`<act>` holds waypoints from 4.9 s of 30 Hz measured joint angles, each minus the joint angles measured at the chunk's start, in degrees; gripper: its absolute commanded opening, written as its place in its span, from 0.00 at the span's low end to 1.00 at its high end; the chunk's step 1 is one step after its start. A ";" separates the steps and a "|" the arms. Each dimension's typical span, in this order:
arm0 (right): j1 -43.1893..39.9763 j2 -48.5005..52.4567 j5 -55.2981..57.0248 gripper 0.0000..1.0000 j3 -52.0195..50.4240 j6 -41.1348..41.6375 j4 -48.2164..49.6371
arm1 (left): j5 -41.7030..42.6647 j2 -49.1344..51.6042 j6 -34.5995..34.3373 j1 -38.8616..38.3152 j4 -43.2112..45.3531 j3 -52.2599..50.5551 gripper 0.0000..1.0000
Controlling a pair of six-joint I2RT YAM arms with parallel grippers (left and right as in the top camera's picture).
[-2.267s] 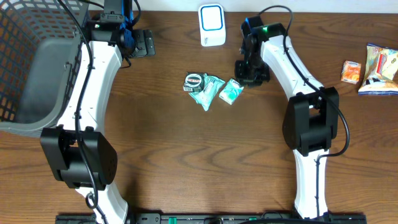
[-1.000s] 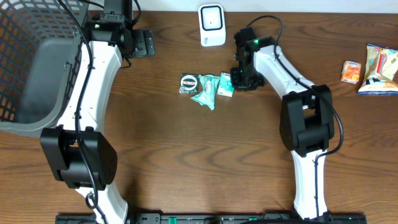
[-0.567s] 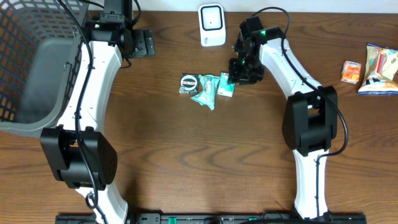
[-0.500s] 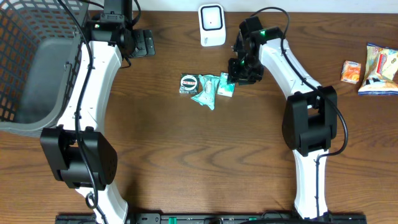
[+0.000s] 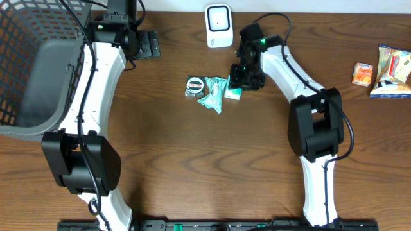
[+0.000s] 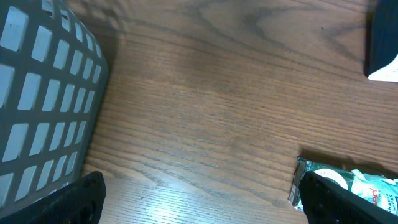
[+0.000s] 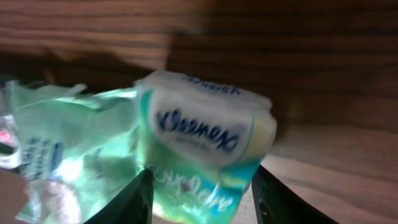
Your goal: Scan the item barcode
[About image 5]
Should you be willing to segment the green tissue pack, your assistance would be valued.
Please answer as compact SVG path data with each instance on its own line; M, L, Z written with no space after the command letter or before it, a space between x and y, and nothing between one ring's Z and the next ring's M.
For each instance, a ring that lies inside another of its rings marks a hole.
M230 76L227 77L227 85L224 91L224 97L228 99L240 100L243 90L241 88L233 89L230 87Z

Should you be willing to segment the teal snack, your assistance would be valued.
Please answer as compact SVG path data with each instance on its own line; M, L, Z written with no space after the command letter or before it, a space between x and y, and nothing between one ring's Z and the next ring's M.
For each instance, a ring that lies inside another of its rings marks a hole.
M205 82L209 89L209 94L197 102L207 107L208 109L214 109L218 114L222 112L222 98L225 92L225 88L228 84L228 80L220 77L206 78Z

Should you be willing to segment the round label dark packet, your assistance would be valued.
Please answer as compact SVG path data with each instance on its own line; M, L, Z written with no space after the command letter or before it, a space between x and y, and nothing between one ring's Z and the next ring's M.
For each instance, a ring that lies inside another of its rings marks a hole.
M205 96L206 79L199 76L188 76L185 96L202 98Z

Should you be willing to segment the orange small packet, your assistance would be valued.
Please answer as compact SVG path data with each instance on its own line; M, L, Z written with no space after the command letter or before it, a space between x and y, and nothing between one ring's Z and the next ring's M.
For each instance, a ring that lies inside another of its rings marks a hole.
M357 62L354 66L352 83L363 87L371 84L373 66Z

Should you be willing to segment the yellow snack bag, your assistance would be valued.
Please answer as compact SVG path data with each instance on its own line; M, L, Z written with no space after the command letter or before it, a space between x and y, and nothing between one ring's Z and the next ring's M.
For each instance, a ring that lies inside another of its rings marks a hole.
M410 98L410 50L379 45L377 77L370 98Z

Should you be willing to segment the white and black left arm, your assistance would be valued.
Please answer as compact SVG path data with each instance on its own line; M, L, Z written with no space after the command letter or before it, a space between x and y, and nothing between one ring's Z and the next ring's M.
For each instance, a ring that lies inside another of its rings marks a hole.
M121 157L109 142L108 120L126 63L159 57L158 34L133 30L129 22L92 21L81 31L84 60L73 101L41 146L57 185L83 200L97 220L60 223L58 229L137 230L118 185Z

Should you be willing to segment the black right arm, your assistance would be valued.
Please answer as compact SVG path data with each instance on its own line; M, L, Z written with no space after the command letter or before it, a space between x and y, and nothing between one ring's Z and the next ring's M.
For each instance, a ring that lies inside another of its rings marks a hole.
M259 90L270 77L287 98L288 142L300 158L304 177L303 214L313 227L332 225L334 204L332 161L344 140L343 118L326 98L342 104L339 91L316 83L293 59L278 35L264 36L254 22L240 31L239 64L231 66L230 86Z

